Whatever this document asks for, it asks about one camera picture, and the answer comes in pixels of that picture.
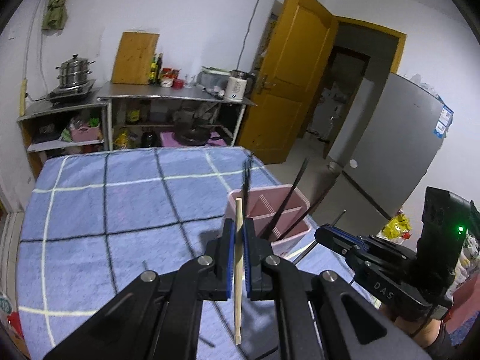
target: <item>gray refrigerator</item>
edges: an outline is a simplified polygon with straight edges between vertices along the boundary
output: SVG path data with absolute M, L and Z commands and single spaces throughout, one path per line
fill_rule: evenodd
M 445 132 L 437 124 L 451 113 L 423 88 L 390 73 L 375 111 L 350 161 L 313 215 L 354 235 L 377 234 L 426 173 Z

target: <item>cutting board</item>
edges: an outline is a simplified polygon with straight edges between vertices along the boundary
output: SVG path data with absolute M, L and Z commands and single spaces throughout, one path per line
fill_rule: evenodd
M 124 32 L 113 65 L 112 83 L 148 84 L 159 34 Z

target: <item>gas stove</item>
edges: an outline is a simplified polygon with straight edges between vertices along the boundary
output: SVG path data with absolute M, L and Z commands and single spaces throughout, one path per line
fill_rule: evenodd
M 54 104 L 81 101 L 88 95 L 94 82 L 94 79 L 90 79 L 85 84 L 76 85 L 70 88 L 57 87 L 46 96 L 46 99 Z

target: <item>stainless steel pot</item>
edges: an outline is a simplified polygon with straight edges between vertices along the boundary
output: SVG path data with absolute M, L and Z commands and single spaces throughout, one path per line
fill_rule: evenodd
M 88 75 L 91 71 L 88 70 L 88 65 L 93 64 L 88 62 L 87 58 L 79 58 L 78 54 L 74 54 L 72 59 L 65 61 L 61 66 L 56 67 L 59 70 L 58 79 L 60 80 L 59 88 L 72 88 L 83 85 L 88 81 Z

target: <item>wooden door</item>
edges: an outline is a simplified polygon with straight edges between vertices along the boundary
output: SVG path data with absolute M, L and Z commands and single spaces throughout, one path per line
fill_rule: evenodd
M 238 145 L 266 164 L 284 162 L 332 50 L 338 22 L 317 0 L 285 0 Z

